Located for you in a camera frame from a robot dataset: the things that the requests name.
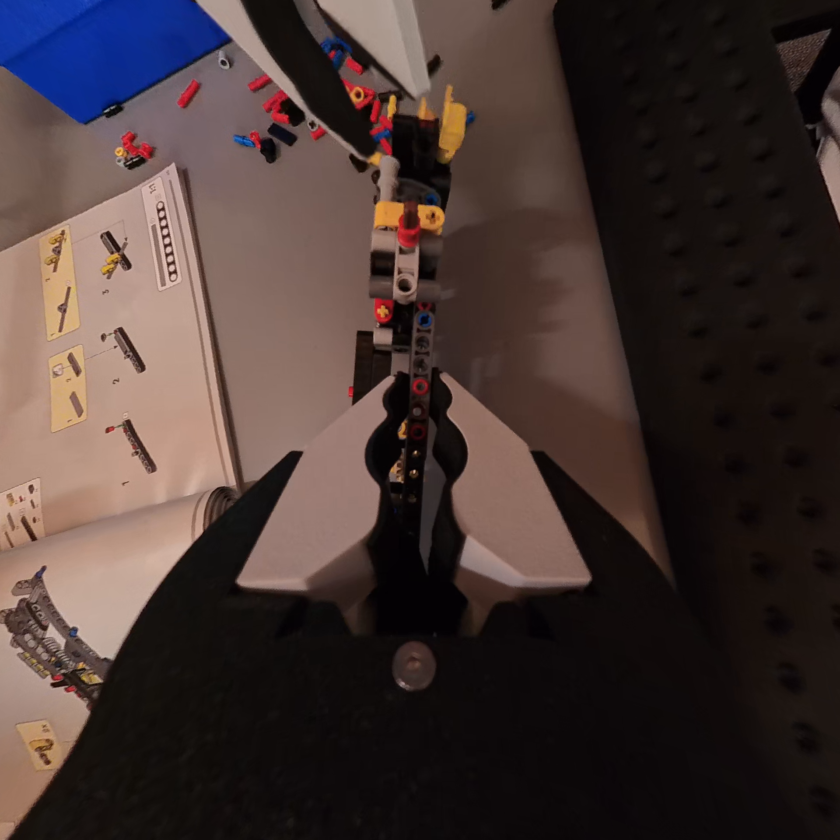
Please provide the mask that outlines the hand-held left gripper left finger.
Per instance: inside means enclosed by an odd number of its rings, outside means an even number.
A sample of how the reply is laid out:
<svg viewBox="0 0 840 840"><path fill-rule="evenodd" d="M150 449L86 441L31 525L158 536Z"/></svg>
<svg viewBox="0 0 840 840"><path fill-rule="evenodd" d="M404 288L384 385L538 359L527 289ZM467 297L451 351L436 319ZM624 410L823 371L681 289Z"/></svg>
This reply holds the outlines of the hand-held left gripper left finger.
<svg viewBox="0 0 840 840"><path fill-rule="evenodd" d="M237 578L249 592L363 601L375 587L368 538L381 489L366 449L387 418L386 377L303 450Z"/></svg>

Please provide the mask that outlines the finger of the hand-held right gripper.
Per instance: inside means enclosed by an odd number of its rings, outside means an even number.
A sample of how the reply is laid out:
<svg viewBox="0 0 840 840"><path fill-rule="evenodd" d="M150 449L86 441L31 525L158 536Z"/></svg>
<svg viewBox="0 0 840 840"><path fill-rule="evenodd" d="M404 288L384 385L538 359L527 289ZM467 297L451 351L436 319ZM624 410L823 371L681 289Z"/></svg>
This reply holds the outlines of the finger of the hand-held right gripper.
<svg viewBox="0 0 840 840"><path fill-rule="evenodd" d="M327 22L363 52L381 73L418 99L431 83L413 1L317 1Z"/></svg>
<svg viewBox="0 0 840 840"><path fill-rule="evenodd" d="M210 18L304 112L355 157L370 157L367 122L293 1L199 1Z"/></svg>

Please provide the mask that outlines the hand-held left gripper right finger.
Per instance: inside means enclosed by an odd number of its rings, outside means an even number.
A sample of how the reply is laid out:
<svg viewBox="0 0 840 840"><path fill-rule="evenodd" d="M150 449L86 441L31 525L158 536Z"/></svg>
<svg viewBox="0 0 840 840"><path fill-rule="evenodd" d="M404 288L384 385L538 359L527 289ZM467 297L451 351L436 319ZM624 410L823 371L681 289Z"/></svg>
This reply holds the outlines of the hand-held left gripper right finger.
<svg viewBox="0 0 840 840"><path fill-rule="evenodd" d="M430 573L469 613L584 590L592 573L529 446L449 374L431 407L444 486Z"/></svg>

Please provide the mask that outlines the lego car chassis model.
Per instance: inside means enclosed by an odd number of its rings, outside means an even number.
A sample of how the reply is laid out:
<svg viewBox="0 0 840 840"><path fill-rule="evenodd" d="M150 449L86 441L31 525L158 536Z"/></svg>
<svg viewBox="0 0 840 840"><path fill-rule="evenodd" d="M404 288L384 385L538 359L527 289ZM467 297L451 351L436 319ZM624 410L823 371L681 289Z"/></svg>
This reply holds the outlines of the lego car chassis model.
<svg viewBox="0 0 840 840"><path fill-rule="evenodd" d="M404 203L404 214L398 229L372 226L368 289L374 326L357 332L349 396L356 404L386 377L406 375L407 409L397 423L402 453L389 468L386 487L402 530L420 547L436 309L442 294L437 274L451 165L475 115L449 83L439 109L421 97L415 110L402 111L395 93L381 94L371 100L371 116L377 118L371 132L377 152L366 167L374 184L374 210L380 160L391 155L400 162L395 202Z"/></svg>

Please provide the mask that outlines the lego instruction booklet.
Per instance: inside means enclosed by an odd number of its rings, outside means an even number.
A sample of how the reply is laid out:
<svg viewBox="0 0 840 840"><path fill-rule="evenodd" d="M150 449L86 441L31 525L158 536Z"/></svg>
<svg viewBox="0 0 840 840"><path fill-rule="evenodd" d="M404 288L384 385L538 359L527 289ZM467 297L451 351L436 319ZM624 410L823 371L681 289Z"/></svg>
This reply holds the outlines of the lego instruction booklet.
<svg viewBox="0 0 840 840"><path fill-rule="evenodd" d="M184 187L170 165L2 251L2 838L237 496Z"/></svg>

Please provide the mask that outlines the blue plastic bin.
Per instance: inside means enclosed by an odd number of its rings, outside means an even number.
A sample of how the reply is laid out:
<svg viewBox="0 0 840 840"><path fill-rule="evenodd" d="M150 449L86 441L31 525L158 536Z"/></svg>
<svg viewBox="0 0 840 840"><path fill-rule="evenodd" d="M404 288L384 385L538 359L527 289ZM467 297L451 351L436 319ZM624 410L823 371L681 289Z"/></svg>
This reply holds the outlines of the blue plastic bin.
<svg viewBox="0 0 840 840"><path fill-rule="evenodd" d="M79 123L231 38L193 1L2 1L1 65Z"/></svg>

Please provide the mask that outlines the person's white shirt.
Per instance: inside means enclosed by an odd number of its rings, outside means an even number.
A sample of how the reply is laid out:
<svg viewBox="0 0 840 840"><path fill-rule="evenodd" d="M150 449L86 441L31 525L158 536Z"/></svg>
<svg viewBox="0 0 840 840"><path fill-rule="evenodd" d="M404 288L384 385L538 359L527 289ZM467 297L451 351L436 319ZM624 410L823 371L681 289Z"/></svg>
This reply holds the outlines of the person's white shirt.
<svg viewBox="0 0 840 840"><path fill-rule="evenodd" d="M821 109L816 159L835 215L839 217L839 70L835 71L823 94Z"/></svg>

